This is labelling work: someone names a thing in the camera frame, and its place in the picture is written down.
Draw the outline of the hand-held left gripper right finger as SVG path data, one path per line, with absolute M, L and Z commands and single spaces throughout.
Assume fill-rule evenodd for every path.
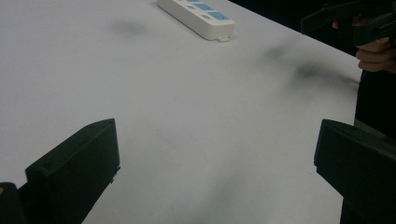
M 340 224 L 396 224 L 396 145 L 325 119 L 314 164 L 343 197 Z

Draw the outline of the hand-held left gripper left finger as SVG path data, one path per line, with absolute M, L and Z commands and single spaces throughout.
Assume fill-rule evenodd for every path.
M 29 224 L 81 224 L 120 169 L 116 121 L 89 124 L 25 169 Z

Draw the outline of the white power strip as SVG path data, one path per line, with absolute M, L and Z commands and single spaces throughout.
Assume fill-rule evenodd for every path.
M 157 0 L 157 6 L 206 40 L 228 41 L 235 22 L 201 0 Z

